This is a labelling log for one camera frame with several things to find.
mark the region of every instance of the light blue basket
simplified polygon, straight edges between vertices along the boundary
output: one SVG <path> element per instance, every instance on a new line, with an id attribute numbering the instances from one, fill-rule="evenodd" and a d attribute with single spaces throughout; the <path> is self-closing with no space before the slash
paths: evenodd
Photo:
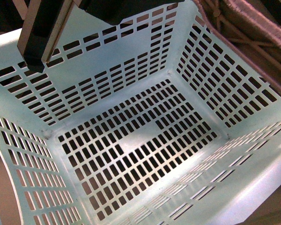
<path id="1" fill-rule="evenodd" d="M 195 4 L 74 8 L 44 73 L 0 36 L 0 155 L 22 224 L 244 221 L 281 184 L 281 96 Z"/>

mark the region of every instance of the perforated plastic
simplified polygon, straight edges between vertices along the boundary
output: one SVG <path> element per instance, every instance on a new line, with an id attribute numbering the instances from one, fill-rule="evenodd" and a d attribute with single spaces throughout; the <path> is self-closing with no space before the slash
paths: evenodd
<path id="1" fill-rule="evenodd" d="M 195 4 L 74 8 L 44 73 L 0 36 L 0 155 L 23 224 L 244 221 L 281 184 L 281 95 Z"/>

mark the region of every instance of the plastic basket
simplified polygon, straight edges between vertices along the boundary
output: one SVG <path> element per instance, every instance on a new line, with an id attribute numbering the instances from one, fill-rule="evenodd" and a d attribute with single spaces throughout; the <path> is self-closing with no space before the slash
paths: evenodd
<path id="1" fill-rule="evenodd" d="M 281 184 L 281 96 L 195 4 L 119 26 L 74 8 L 29 71 L 0 36 L 0 155 L 23 224 L 244 221 Z"/>

